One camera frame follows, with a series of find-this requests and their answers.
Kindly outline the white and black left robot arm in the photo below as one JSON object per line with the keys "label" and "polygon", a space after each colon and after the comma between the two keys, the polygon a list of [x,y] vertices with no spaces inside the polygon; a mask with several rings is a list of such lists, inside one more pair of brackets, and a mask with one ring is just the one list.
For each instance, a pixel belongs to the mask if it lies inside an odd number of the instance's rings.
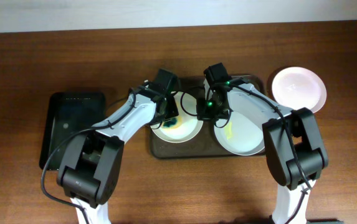
{"label": "white and black left robot arm", "polygon": [[143,126],[176,115],[170,90],[141,86],[111,116],[63,141],[66,146],[57,176],[76,209],[79,223],[109,223],[108,200],[118,182],[123,148]]}

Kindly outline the pale grey plate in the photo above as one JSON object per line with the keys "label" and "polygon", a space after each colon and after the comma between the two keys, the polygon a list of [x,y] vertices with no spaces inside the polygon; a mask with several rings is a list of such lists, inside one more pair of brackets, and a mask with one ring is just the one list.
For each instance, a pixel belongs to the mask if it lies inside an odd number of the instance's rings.
{"label": "pale grey plate", "polygon": [[262,130],[240,113],[232,112],[229,122],[220,119],[214,127],[218,143],[230,153],[253,156],[264,151]]}

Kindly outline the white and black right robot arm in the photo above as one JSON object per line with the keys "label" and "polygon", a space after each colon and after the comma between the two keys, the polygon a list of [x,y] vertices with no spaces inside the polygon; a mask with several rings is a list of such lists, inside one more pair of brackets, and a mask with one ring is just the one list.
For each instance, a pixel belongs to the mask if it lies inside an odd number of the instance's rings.
{"label": "white and black right robot arm", "polygon": [[272,101],[251,84],[205,85],[199,119],[214,123],[218,143],[238,156],[264,153],[278,185],[271,223],[306,223],[308,199],[328,156],[314,114]]}

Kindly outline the white plate back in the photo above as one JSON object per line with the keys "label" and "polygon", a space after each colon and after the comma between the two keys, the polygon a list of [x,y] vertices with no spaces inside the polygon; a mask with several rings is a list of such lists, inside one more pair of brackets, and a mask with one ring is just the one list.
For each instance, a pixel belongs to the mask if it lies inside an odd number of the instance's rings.
{"label": "white plate back", "polygon": [[170,143],[182,143],[194,138],[201,130],[203,122],[195,116],[187,114],[181,107],[181,96],[183,92],[175,92],[175,101],[178,107],[181,125],[174,129],[163,129],[159,124],[151,126],[151,130],[160,139]]}

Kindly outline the green and yellow sponge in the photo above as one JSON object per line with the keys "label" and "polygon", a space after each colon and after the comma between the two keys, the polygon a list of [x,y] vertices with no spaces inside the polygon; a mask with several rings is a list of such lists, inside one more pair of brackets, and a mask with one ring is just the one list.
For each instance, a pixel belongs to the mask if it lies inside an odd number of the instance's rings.
{"label": "green and yellow sponge", "polygon": [[163,129],[174,129],[181,125],[181,118],[179,116],[164,121],[162,124]]}

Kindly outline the white plate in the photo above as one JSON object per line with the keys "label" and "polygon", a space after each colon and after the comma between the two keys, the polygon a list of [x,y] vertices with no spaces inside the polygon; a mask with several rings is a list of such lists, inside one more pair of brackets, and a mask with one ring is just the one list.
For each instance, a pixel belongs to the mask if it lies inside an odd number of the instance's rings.
{"label": "white plate", "polygon": [[178,107],[181,125],[174,129],[163,129],[159,124],[151,126],[151,130],[160,139],[170,143],[182,143],[194,138],[201,130],[203,122],[195,116],[187,114],[181,107],[181,96],[183,92],[175,92],[175,101]]}
{"label": "white plate", "polygon": [[281,69],[272,79],[271,93],[280,105],[299,110],[308,108],[313,113],[326,103],[327,90],[322,79],[303,67]]}

